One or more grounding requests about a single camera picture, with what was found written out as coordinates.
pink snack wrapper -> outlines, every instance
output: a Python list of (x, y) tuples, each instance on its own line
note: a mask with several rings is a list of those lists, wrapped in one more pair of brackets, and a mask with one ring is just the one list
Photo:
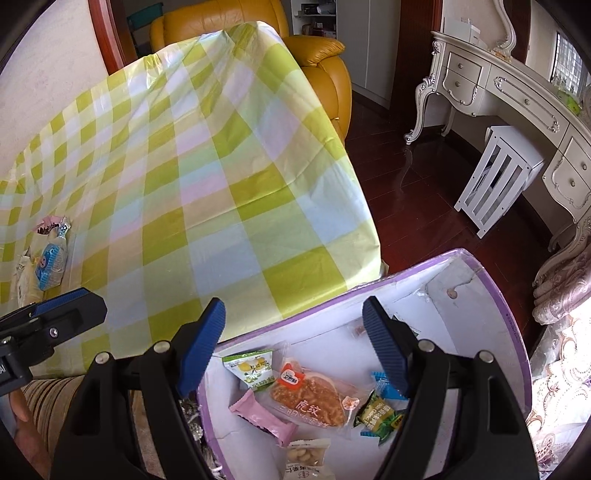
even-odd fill
[(270, 433), (276, 437), (279, 445), (282, 447), (290, 444), (291, 437), (297, 429), (295, 423), (281, 421), (260, 405), (255, 399), (254, 392), (250, 389), (240, 400), (230, 407), (230, 411), (261, 429), (263, 432)]

desk drawer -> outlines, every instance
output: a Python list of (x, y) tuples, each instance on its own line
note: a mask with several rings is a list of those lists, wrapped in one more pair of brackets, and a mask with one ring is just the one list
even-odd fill
[(492, 66), (486, 90), (511, 105), (530, 122), (540, 128), (558, 147), (569, 122), (556, 108), (520, 80)]
[(591, 189), (561, 152), (556, 152), (542, 180), (554, 200), (578, 222), (591, 204)]
[(572, 125), (566, 132), (559, 150), (588, 186), (591, 186), (591, 145)]
[(463, 113), (470, 114), (478, 110), (480, 103), (480, 87), (462, 75), (443, 68), (443, 81), (440, 90), (452, 105)]
[(447, 69), (462, 75), (471, 82), (478, 83), (482, 67), (467, 58), (454, 52), (450, 52), (447, 60)]

green snack package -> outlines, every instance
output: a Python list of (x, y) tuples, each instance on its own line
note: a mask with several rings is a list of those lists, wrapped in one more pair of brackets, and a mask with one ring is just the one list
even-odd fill
[(260, 390), (275, 381), (271, 368), (273, 350), (241, 353), (222, 358), (223, 366), (253, 390)]
[(359, 413), (355, 416), (353, 427), (363, 423), (368, 431), (362, 432), (361, 435), (379, 437), (379, 444), (381, 445), (400, 426), (402, 418), (403, 414), (396, 413), (373, 391), (365, 405), (359, 409)]

packaged bread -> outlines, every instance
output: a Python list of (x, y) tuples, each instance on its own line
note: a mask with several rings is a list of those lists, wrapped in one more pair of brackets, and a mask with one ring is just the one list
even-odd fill
[(284, 362), (269, 395), (276, 402), (275, 408), (290, 420), (323, 428), (347, 426), (364, 401), (356, 387), (302, 369), (293, 359)]

white cabinet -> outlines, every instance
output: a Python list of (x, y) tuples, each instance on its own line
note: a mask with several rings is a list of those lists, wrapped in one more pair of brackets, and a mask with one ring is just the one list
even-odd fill
[(400, 0), (370, 0), (365, 88), (385, 100), (392, 95), (399, 30)]
[(351, 82), (365, 88), (369, 51), (369, 3), (371, 0), (337, 1), (337, 38), (345, 44), (341, 58)]
[(338, 0), (338, 39), (353, 87), (387, 104), (392, 94), (400, 28), (400, 0)]

